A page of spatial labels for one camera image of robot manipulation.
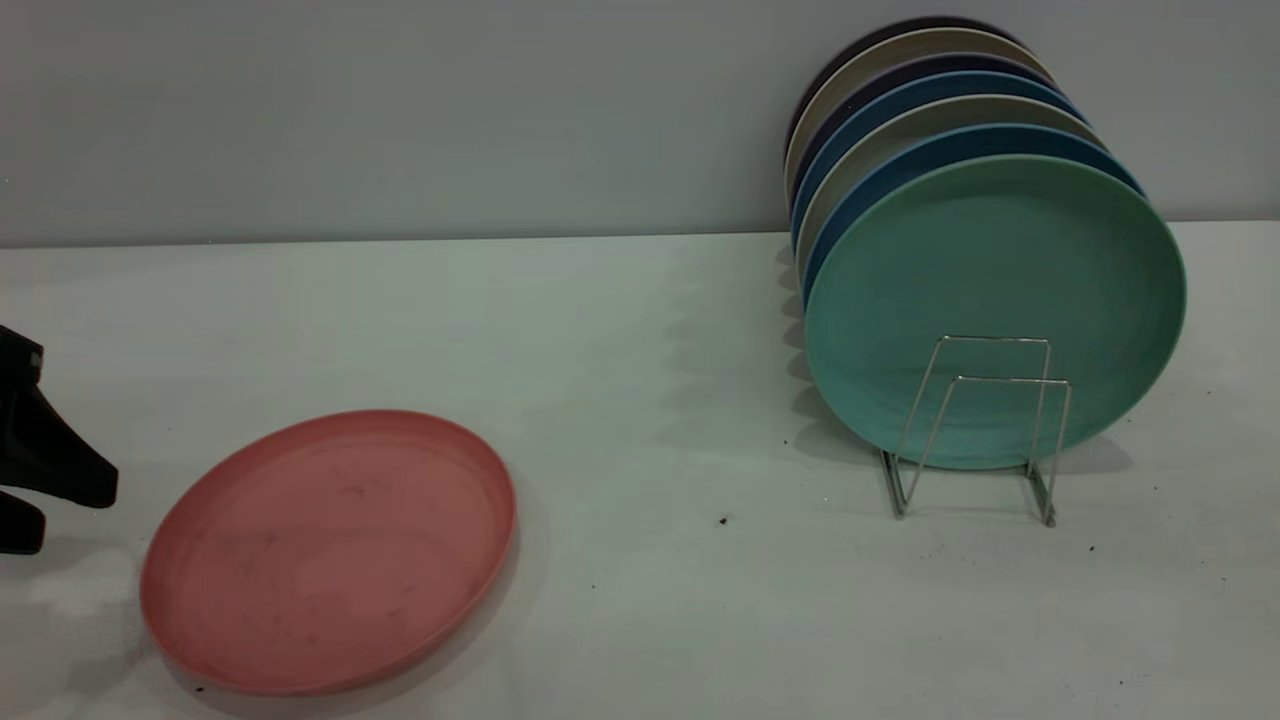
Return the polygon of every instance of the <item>table surface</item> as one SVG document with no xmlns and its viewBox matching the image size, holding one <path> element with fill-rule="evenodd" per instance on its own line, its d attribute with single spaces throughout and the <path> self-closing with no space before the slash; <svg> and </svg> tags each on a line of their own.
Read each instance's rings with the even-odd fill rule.
<svg viewBox="0 0 1280 720">
<path fill-rule="evenodd" d="M 1175 225 L 1181 343 L 1062 459 L 928 471 L 895 520 L 808 382 L 782 234 L 0 251 L 0 323 L 122 474 L 0 557 L 0 717 L 1280 716 L 1280 223 Z M 170 669 L 137 605 L 166 510 L 340 410 L 448 416 L 520 538 L 440 652 L 339 697 Z"/>
</svg>

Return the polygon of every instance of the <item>plate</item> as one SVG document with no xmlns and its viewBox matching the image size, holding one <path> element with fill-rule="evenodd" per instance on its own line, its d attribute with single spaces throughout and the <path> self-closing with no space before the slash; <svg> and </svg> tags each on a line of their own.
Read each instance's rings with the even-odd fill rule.
<svg viewBox="0 0 1280 720">
<path fill-rule="evenodd" d="M 942 55 L 928 60 L 919 60 L 916 65 L 929 63 L 951 63 L 957 58 L 982 58 L 984 55 Z M 1007 60 L 993 59 L 993 61 L 1016 68 Z M 788 206 L 791 210 L 791 247 L 795 249 L 796 233 L 800 232 L 800 222 L 813 200 L 818 186 L 827 177 L 827 173 L 836 163 L 845 156 L 850 147 L 858 143 L 869 132 L 892 120 L 897 115 L 914 110 L 929 102 L 946 100 L 948 97 L 961 97 L 965 95 L 1016 95 L 1030 100 L 1038 100 L 1055 108 L 1070 113 L 1088 124 L 1079 110 L 1056 90 L 1046 87 L 1043 83 L 1028 79 L 1015 72 L 1004 70 L 956 70 L 941 72 L 922 77 L 878 95 L 864 108 L 846 118 L 831 137 L 813 155 L 800 181 L 796 183 L 795 197 Z"/>
<path fill-rule="evenodd" d="M 922 176 L 863 213 L 818 273 L 805 343 L 836 416 L 892 451 L 940 336 L 1048 338 L 1050 377 L 1074 389 L 1073 447 L 1156 382 L 1185 304 L 1178 247 L 1142 195 L 1073 160 L 998 155 Z M 950 378 L 1039 377 L 1042 363 L 1039 346 L 947 346 L 904 456 L 919 457 Z M 1036 402 L 1036 386 L 957 389 L 929 465 L 1025 462 Z M 1061 404 L 1061 392 L 1046 393 L 1043 455 Z"/>
<path fill-rule="evenodd" d="M 787 143 L 783 192 L 790 192 L 795 187 L 800 155 L 813 140 L 814 132 L 846 97 L 895 65 L 947 53 L 996 55 L 1025 65 L 1052 81 L 1048 69 L 1030 51 L 1016 42 L 988 32 L 936 28 L 908 32 L 886 40 L 845 63 L 818 88 L 804 111 L 800 113 L 795 132 Z"/>
<path fill-rule="evenodd" d="M 396 410 L 273 433 L 201 478 L 160 524 L 142 614 L 188 673 L 319 694 L 406 669 L 462 623 L 516 523 L 502 460 L 466 428 Z"/>
<path fill-rule="evenodd" d="M 806 282 L 813 282 L 813 278 L 809 277 L 808 265 L 813 261 L 817 249 L 829 249 L 836 242 L 836 238 L 840 237 L 840 233 L 852 222 L 854 215 L 850 215 L 850 213 L 854 209 L 846 205 L 841 210 L 841 205 L 845 204 L 845 199 L 852 188 L 868 181 L 869 176 L 877 168 L 909 147 L 928 142 L 956 129 L 995 123 L 1039 126 L 1073 135 L 1085 141 L 1085 143 L 1069 147 L 1089 158 L 1096 158 L 1096 154 L 1088 152 L 1089 147 L 1100 149 L 1102 146 L 1097 136 L 1093 135 L 1093 131 L 1074 115 L 1047 102 L 1012 95 L 950 97 L 904 113 L 868 133 L 852 149 L 845 152 L 814 192 L 813 200 L 805 210 L 805 218 L 800 223 L 800 231 L 796 233 L 796 272 L 801 281 L 800 287 L 806 288 Z M 951 149 L 954 146 L 948 143 L 946 147 Z M 1107 158 L 1096 158 L 1096 160 L 1101 163 L 1106 161 Z M 957 158 L 951 161 L 963 159 L 968 158 Z M 920 174 L 933 168 L 915 169 Z M 1128 177 L 1128 173 L 1119 165 L 1114 165 L 1112 169 Z M 890 176 L 882 174 L 877 179 L 878 184 L 874 187 L 883 192 L 897 187 L 897 184 L 886 186 L 884 183 L 888 181 Z M 901 184 L 904 181 L 902 178 L 893 178 L 892 182 Z"/>
<path fill-rule="evenodd" d="M 932 29 L 940 27 L 978 29 L 982 32 L 1004 37 L 1010 42 L 1016 42 L 1018 45 L 1023 45 L 1021 42 L 1019 42 L 1016 37 L 1009 35 L 1007 32 L 1000 29 L 996 26 L 991 26 L 980 20 L 973 20 L 969 18 L 956 18 L 950 15 L 931 15 L 924 18 L 911 18 L 909 20 L 896 22 L 893 24 L 888 24 L 879 29 L 872 31 L 859 37 L 851 45 L 841 50 L 840 54 L 832 58 L 832 60 L 827 63 L 827 65 L 823 67 L 822 70 L 818 72 L 818 76 L 813 78 L 813 82 L 810 82 L 809 87 L 805 88 L 804 95 L 800 96 L 800 101 L 796 102 L 796 108 L 791 113 L 791 123 L 787 126 L 786 142 L 791 141 L 791 133 L 795 132 L 796 123 L 800 122 L 800 114 L 804 113 L 805 106 L 809 105 L 809 101 L 813 100 L 813 96 L 818 94 L 818 90 L 831 78 L 831 76 L 836 74 L 836 70 L 842 68 L 845 63 L 852 60 L 854 58 L 860 55 L 864 50 L 879 45 L 886 40 L 897 37 L 908 32 L 915 32 L 918 29 Z"/>
<path fill-rule="evenodd" d="M 995 55 L 948 53 L 946 55 L 931 55 L 923 60 L 913 60 L 910 63 L 897 65 L 860 87 L 856 92 L 841 102 L 841 105 L 829 115 L 827 115 L 826 122 L 823 122 L 814 133 L 813 140 L 809 141 L 804 154 L 800 156 L 800 167 L 796 169 L 796 186 L 791 188 L 791 195 L 787 196 L 787 208 L 790 209 L 792 206 L 791 204 L 795 200 L 796 190 L 808 174 L 809 165 L 813 163 L 814 156 L 826 146 L 827 141 L 831 140 L 831 137 L 845 124 L 846 120 L 849 120 L 849 118 L 854 117 L 859 110 L 865 108 L 868 104 L 874 102 L 881 96 L 913 81 L 919 81 L 922 78 L 942 73 L 951 74 L 965 70 L 1005 73 L 1038 83 L 1050 92 L 1055 92 L 1053 83 L 1051 83 L 1044 76 L 1030 68 Z"/>
</svg>

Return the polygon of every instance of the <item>stack of plates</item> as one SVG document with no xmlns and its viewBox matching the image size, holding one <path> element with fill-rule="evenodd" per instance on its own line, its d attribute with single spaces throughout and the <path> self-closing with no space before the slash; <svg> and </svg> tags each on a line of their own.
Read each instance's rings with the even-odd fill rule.
<svg viewBox="0 0 1280 720">
<path fill-rule="evenodd" d="M 942 334 L 1047 338 L 1050 375 L 1074 388 L 1064 447 L 1133 407 L 1174 351 L 1187 287 L 1169 229 L 1007 32 L 918 18 L 858 40 L 805 90 L 785 178 L 814 382 L 881 448 L 899 446 Z M 1039 377 L 1043 359 L 946 345 L 902 456 L 919 457 L 950 378 Z M 929 464 L 1025 462 L 1036 387 L 957 389 Z"/>
</svg>

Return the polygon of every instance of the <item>gray wall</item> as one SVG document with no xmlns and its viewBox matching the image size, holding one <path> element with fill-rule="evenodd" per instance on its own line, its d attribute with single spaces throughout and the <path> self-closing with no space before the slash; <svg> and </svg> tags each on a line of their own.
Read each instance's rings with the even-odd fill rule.
<svg viewBox="0 0 1280 720">
<path fill-rule="evenodd" d="M 804 85 L 931 12 L 1167 217 L 1280 217 L 1274 0 L 0 0 L 0 243 L 781 229 Z"/>
</svg>

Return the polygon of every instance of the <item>blue plate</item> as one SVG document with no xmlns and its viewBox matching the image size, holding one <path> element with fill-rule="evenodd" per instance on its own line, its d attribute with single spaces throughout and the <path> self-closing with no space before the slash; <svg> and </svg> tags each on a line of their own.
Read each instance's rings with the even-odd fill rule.
<svg viewBox="0 0 1280 720">
<path fill-rule="evenodd" d="M 1138 181 L 1106 150 L 1066 132 L 1019 123 L 992 123 L 946 132 L 899 152 L 845 195 L 818 231 L 804 270 L 801 302 L 808 305 L 813 282 L 836 241 L 878 200 L 932 170 L 988 155 L 1043 155 L 1073 160 L 1107 173 L 1146 197 Z"/>
<path fill-rule="evenodd" d="M 800 154 L 796 182 L 791 187 L 787 202 L 795 202 L 796 190 L 800 187 L 800 181 L 804 178 L 805 170 L 809 169 L 809 165 L 813 163 L 818 151 L 822 150 L 822 146 L 826 145 L 831 136 L 836 135 L 836 131 L 845 124 L 845 120 L 858 114 L 858 111 L 867 105 L 874 102 L 879 96 L 888 95 L 890 92 L 913 81 L 943 73 L 960 72 L 1005 73 L 1007 76 L 1016 76 L 1057 91 L 1053 82 L 1041 73 L 1023 65 L 1021 63 L 1006 60 L 1005 58 L 1000 58 L 997 55 L 986 55 L 982 53 L 946 53 L 942 55 L 932 55 L 929 58 L 902 63 L 896 68 L 881 73 L 879 77 L 858 88 L 852 95 L 845 99 L 838 108 L 832 110 L 820 126 L 818 126 L 818 132 L 814 133 L 813 140 L 809 141 L 804 152 Z"/>
<path fill-rule="evenodd" d="M 800 232 L 800 223 L 804 222 L 805 210 L 809 209 L 809 201 L 813 200 L 814 192 L 818 192 L 818 186 L 822 184 L 827 173 L 831 172 L 831 168 L 840 161 L 845 152 L 849 152 L 852 146 L 858 145 L 858 141 L 888 120 L 922 105 L 948 97 L 988 94 L 1014 95 L 1038 100 L 1059 110 L 1070 113 L 1088 124 L 1079 110 L 1066 97 L 1062 97 L 1061 94 L 1041 83 L 1010 73 L 954 72 L 904 85 L 897 90 L 882 95 L 845 120 L 840 126 L 840 129 L 814 155 L 813 163 L 797 186 L 795 205 L 791 208 L 791 250 L 795 251 L 796 233 Z"/>
</svg>

